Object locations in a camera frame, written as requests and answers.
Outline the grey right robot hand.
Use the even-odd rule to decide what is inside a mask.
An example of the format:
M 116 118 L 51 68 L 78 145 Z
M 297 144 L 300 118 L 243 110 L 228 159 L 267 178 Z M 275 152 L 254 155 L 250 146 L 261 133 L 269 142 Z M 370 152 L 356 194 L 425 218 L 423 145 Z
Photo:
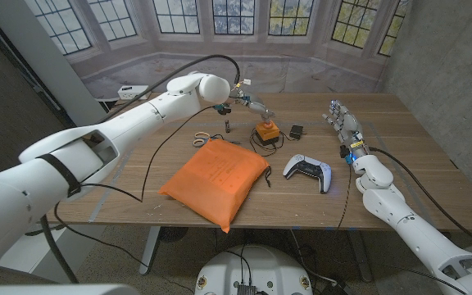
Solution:
M 338 140 L 348 149 L 353 161 L 370 153 L 361 123 L 339 100 L 332 100 L 329 114 L 324 113 L 322 117 L 337 132 Z

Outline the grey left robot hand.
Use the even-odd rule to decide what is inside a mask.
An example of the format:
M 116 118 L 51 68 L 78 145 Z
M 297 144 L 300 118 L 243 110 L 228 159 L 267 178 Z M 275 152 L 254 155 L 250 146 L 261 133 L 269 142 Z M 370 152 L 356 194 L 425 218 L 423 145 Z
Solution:
M 235 102 L 247 107 L 251 113 L 260 115 L 266 125 L 270 125 L 271 118 L 275 116 L 274 112 L 254 93 L 242 93 Z

